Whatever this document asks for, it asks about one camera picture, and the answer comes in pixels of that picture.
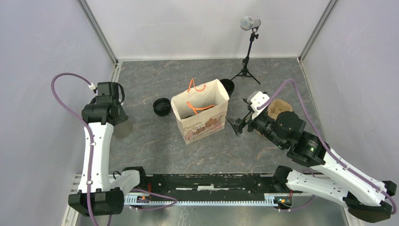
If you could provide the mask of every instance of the metal corner post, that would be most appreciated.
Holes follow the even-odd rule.
[[[96,18],[93,15],[88,3],[86,0],[77,0],[80,7],[82,8],[83,12],[85,13],[88,21],[90,22],[91,27],[93,28],[94,32],[96,33],[98,39],[100,40],[102,46],[104,47],[105,51],[107,52],[108,57],[111,59],[114,65],[118,63],[118,59],[116,58],[114,52],[111,49],[110,44],[108,43],[107,39],[104,36],[103,31],[101,31],[100,26]]]
[[[316,24],[316,27],[314,28],[308,42],[306,43],[305,47],[303,48],[301,54],[298,57],[299,62],[303,61],[305,59],[306,55],[308,54],[310,48],[312,47],[314,41],[316,40],[317,36],[320,33],[320,30],[323,28],[327,18],[330,16],[331,11],[334,9],[336,3],[338,0],[330,0],[324,9],[323,14],[321,15],[319,21]]]

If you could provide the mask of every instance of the orange rope handle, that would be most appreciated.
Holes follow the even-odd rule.
[[[189,108],[191,108],[191,109],[195,112],[195,114],[198,114],[196,110],[206,110],[206,109],[209,109],[209,108],[215,106],[215,105],[209,105],[208,107],[202,107],[202,108],[193,107],[193,106],[190,104],[190,102],[188,102],[188,101],[187,101],[187,105],[188,105]]]
[[[202,88],[202,89],[197,89],[197,87],[195,87],[194,79],[191,79],[190,84],[188,85],[188,90],[187,90],[187,92],[190,92],[190,89],[191,89],[191,85],[192,85],[192,84],[194,84],[194,89],[195,89],[196,91],[198,91],[198,92],[203,91],[203,90],[205,89],[205,87],[206,87],[206,85],[204,85],[204,88]]]

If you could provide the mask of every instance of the mini tripod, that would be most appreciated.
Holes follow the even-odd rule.
[[[258,39],[259,34],[255,34],[255,32],[257,31],[257,29],[254,31],[254,29],[252,29],[252,34],[251,34],[251,38],[249,39],[250,43],[249,43],[249,49],[248,49],[248,53],[247,53],[247,57],[245,57],[242,60],[242,64],[244,65],[244,67],[241,69],[241,71],[236,74],[236,76],[234,76],[231,80],[233,80],[235,77],[239,76],[239,77],[252,77],[253,79],[255,79],[256,82],[258,82],[259,84],[261,84],[248,70],[247,66],[248,66],[248,62],[249,62],[249,53],[251,52],[251,47],[252,47],[252,42],[255,39]]]

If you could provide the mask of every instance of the white wall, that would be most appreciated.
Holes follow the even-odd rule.
[[[259,18],[253,57],[299,56],[328,0],[87,0],[119,59],[244,57]]]
[[[50,82],[62,72],[108,81],[112,63],[75,0],[3,0],[0,31],[0,225],[60,225],[84,132]],[[93,96],[77,78],[56,90],[79,114]]]
[[[360,170],[397,184],[398,9],[398,1],[338,1],[304,60],[327,142]],[[378,225],[397,225],[392,218]]]

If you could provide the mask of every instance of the shopping bag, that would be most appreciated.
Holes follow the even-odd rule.
[[[228,104],[229,95],[218,79],[198,86],[191,80],[187,90],[172,97],[173,113],[186,144],[224,129]]]

